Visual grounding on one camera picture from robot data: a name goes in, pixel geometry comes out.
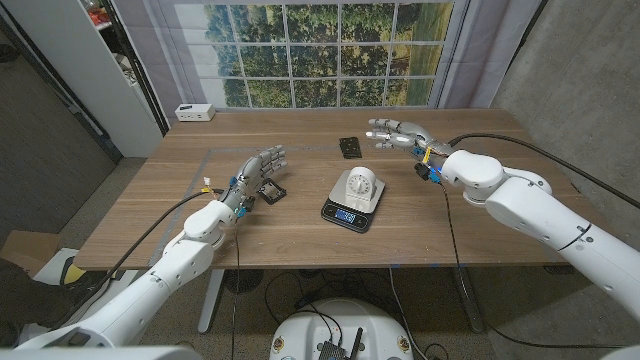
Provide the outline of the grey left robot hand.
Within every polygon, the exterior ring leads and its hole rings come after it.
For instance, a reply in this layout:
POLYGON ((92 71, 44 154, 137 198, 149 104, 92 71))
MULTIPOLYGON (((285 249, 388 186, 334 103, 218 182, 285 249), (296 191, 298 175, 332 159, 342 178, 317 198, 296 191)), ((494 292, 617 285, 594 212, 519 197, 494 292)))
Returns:
POLYGON ((264 180, 286 165, 285 150, 282 145, 275 145, 250 157, 239 168, 235 175, 235 182, 219 200, 238 215, 242 211, 244 202, 260 189, 264 180))

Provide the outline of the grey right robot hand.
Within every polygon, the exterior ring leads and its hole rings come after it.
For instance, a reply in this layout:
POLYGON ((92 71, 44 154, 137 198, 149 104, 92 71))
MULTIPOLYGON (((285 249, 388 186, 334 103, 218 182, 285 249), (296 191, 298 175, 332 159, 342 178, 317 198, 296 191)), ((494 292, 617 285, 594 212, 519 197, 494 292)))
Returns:
POLYGON ((444 162, 453 153, 451 146, 434 138, 420 125, 387 118, 368 121, 373 127, 365 133, 368 139, 376 140, 380 149, 399 149, 414 161, 416 174, 426 181, 441 183, 444 162))

